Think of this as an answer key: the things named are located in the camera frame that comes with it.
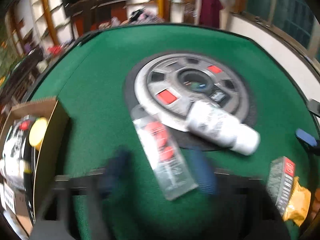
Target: green felt table surface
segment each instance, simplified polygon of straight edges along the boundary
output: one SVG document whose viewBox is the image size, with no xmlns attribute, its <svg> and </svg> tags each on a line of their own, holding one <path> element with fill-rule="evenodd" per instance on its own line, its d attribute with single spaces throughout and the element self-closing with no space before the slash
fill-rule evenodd
<svg viewBox="0 0 320 240">
<path fill-rule="evenodd" d="M 110 29 L 77 46 L 50 72 L 33 99 L 58 96 L 71 117 L 62 142 L 57 174 L 72 177 L 101 167 L 113 150 L 132 150 L 128 178 L 103 203 L 117 239 L 190 239 L 210 226 L 215 203 L 197 189 L 165 200 L 149 166 L 123 100 L 123 83 L 145 57 L 166 50 L 205 54 L 236 70 L 249 85 L 257 105 L 261 143 L 252 156 L 229 150 L 206 152 L 218 167 L 266 181 L 272 160 L 286 156 L 307 186 L 308 157 L 295 138 L 301 128 L 318 138 L 308 109 L 295 86 L 259 47 L 242 37 L 182 25 L 141 25 Z M 76 197 L 76 216 L 83 240 L 90 239 L 85 197 Z M 293 239 L 298 227 L 286 222 Z"/>
</svg>

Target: white bottle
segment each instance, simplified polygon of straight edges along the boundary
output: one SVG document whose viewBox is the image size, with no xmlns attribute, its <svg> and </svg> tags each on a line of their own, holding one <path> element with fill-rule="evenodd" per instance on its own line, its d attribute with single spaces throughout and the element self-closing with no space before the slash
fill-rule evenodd
<svg viewBox="0 0 320 240">
<path fill-rule="evenodd" d="M 253 154 L 260 143 L 258 132 L 209 102 L 197 101 L 192 105 L 187 127 L 190 132 L 243 155 Z"/>
</svg>

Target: yellow packet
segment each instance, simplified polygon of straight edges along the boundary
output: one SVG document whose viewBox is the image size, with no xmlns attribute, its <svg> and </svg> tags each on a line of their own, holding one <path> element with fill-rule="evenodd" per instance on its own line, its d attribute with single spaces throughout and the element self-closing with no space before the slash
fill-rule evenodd
<svg viewBox="0 0 320 240">
<path fill-rule="evenodd" d="M 311 193 L 305 187 L 301 187 L 298 181 L 299 177 L 293 178 L 292 194 L 284 212 L 283 220 L 291 219 L 300 227 L 308 214 Z"/>
</svg>

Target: shelf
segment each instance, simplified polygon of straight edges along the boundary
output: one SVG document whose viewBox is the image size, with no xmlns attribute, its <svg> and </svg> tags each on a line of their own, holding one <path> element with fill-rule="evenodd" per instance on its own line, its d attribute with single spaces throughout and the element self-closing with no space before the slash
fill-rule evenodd
<svg viewBox="0 0 320 240">
<path fill-rule="evenodd" d="M 38 19 L 36 19 L 36 22 L 40 20 L 43 16 L 44 16 L 44 13 Z"/>
<path fill-rule="evenodd" d="M 157 0 L 149 0 L 147 2 L 138 2 L 138 3 L 128 3 L 124 6 L 124 8 L 128 6 L 134 6 L 134 5 L 157 5 Z"/>
<path fill-rule="evenodd" d="M 32 32 L 33 32 L 33 28 L 30 31 L 28 31 L 22 39 L 24 40 L 25 38 L 27 38 Z"/>
<path fill-rule="evenodd" d="M 35 2 L 32 3 L 32 5 L 41 2 L 41 0 L 36 0 Z"/>
<path fill-rule="evenodd" d="M 63 27 L 66 27 L 66 26 L 69 25 L 69 24 L 70 24 L 70 21 L 67 21 L 67 22 L 65 22 L 65 23 L 62 23 L 62 24 L 57 25 L 57 26 L 55 27 L 55 29 L 56 29 L 56 30 L 61 29 L 61 28 L 63 28 Z"/>
<path fill-rule="evenodd" d="M 49 30 L 48 28 L 46 28 L 44 30 L 44 33 L 42 34 L 42 36 L 40 37 L 40 40 L 43 40 L 45 37 L 47 37 L 49 35 Z"/>
<path fill-rule="evenodd" d="M 59 10 L 62 6 L 63 6 L 63 4 L 60 4 L 60 5 L 56 6 L 55 8 L 51 9 L 50 10 L 51 14 L 54 13 L 55 11 Z"/>
</svg>

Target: wooden shelf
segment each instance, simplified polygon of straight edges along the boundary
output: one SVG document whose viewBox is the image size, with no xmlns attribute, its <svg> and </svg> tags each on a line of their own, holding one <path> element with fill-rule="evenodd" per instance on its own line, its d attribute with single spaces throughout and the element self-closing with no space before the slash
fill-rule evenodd
<svg viewBox="0 0 320 240">
<path fill-rule="evenodd" d="M 51 9 L 50 10 L 51 14 L 54 13 L 55 11 L 59 10 L 62 6 L 63 6 L 63 4 L 60 4 L 60 5 L 56 6 L 55 8 Z"/>
</svg>

